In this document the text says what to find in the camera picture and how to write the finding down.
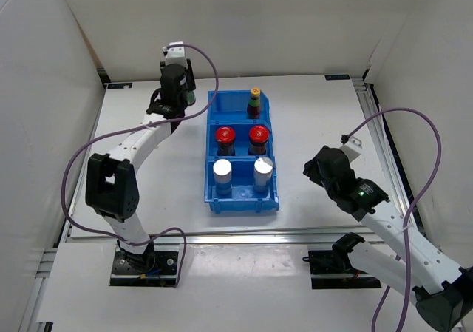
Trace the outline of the red-lid chili jar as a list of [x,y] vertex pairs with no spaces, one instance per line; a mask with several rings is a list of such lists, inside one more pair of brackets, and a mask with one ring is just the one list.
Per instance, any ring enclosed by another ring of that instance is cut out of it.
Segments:
[[217,142],[217,154],[219,156],[234,156],[234,141],[236,133],[233,128],[229,126],[221,126],[215,132]]
[[250,145],[248,147],[249,155],[265,155],[267,152],[267,143],[269,140],[270,132],[263,125],[253,126],[249,133]]

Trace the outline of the silver-cap white shaker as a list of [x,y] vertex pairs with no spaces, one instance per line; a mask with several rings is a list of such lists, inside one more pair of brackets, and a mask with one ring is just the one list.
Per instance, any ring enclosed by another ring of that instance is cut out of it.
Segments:
[[231,193],[232,166],[226,159],[219,159],[213,165],[215,190],[218,195]]
[[266,192],[273,175],[274,164],[269,157],[259,157],[253,166],[253,189]]

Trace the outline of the yellow-cap sauce bottle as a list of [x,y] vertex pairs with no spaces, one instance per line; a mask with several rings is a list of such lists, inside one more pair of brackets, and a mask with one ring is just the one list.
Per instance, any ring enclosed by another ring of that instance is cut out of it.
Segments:
[[193,91],[193,90],[187,92],[187,94],[186,94],[186,100],[187,100],[188,106],[192,106],[192,105],[195,104],[195,102],[196,102],[196,97],[195,97],[195,94],[194,94],[194,91]]
[[261,90],[254,87],[251,89],[250,99],[247,105],[247,116],[250,119],[259,119],[261,113]]

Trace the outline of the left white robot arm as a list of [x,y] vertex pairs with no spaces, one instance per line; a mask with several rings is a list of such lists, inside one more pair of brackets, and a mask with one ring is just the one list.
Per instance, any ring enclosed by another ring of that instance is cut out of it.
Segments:
[[180,125],[186,108],[195,103],[194,74],[189,58],[160,63],[160,88],[152,93],[142,129],[132,132],[105,155],[87,163],[86,204],[123,240],[125,260],[139,273],[154,267],[154,246],[137,215],[140,199],[136,173],[146,158]]

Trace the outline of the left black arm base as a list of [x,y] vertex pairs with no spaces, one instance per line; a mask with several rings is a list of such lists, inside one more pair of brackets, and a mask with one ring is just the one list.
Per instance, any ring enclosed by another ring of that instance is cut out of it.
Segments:
[[180,252],[162,250],[155,245],[144,254],[130,254],[115,248],[110,271],[109,285],[112,287],[172,288],[176,286],[180,263]]

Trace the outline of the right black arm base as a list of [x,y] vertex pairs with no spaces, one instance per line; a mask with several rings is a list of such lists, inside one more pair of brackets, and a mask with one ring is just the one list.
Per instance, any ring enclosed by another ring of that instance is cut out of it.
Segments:
[[313,290],[379,289],[381,283],[375,277],[354,268],[336,265],[332,251],[308,251],[302,261],[309,265]]

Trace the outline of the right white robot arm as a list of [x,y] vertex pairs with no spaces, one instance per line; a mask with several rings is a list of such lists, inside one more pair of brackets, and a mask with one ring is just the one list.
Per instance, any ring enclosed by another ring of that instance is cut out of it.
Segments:
[[343,273],[358,270],[376,277],[403,294],[431,328],[450,331],[472,311],[472,270],[405,224],[403,215],[389,207],[389,196],[380,186],[356,176],[352,160],[344,148],[323,146],[306,162],[303,173],[400,258],[391,258],[360,235],[348,233],[333,244],[329,263]]

